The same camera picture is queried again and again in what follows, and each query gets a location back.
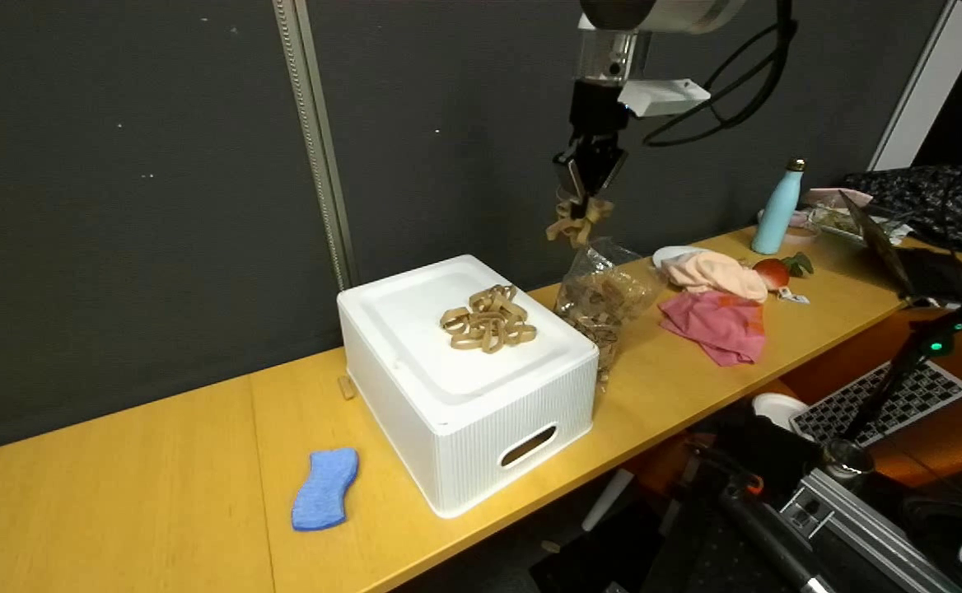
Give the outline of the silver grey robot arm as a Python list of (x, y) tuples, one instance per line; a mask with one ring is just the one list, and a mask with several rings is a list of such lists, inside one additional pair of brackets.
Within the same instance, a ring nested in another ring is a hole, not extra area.
[(567, 215), (582, 218), (626, 160), (618, 131), (634, 118), (685, 115), (713, 102), (694, 79), (640, 79), (652, 34), (702, 36), (738, 16), (746, 0), (579, 0), (579, 70), (570, 94), (570, 142), (554, 157)]

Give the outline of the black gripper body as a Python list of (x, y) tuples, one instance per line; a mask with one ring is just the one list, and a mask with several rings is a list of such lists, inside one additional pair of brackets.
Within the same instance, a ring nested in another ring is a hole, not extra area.
[(572, 83), (570, 97), (570, 156), (578, 160), (613, 160), (622, 156), (618, 131), (626, 129), (626, 107), (618, 89), (606, 83)]

